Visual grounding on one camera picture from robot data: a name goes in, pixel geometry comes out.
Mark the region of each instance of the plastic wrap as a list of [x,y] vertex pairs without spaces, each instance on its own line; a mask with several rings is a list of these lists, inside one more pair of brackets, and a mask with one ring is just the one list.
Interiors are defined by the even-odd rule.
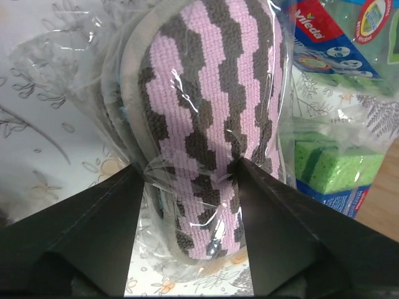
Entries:
[[399,2],[303,0],[295,10],[294,65],[343,90],[397,94]]
[[294,99],[297,98],[296,88],[293,78],[290,81],[290,86],[286,93],[281,107],[279,119],[279,142],[281,153],[284,158],[284,173],[286,174],[286,184],[290,187],[296,188],[295,177],[295,153],[294,153]]
[[10,58],[63,90],[142,172],[140,250],[165,277],[190,280],[244,250],[236,161],[286,181],[277,124],[293,26],[271,0],[104,6],[75,11]]
[[294,149],[298,190],[352,218],[389,149],[366,121],[367,114],[353,106],[312,119],[293,117],[293,134],[281,133],[283,151]]

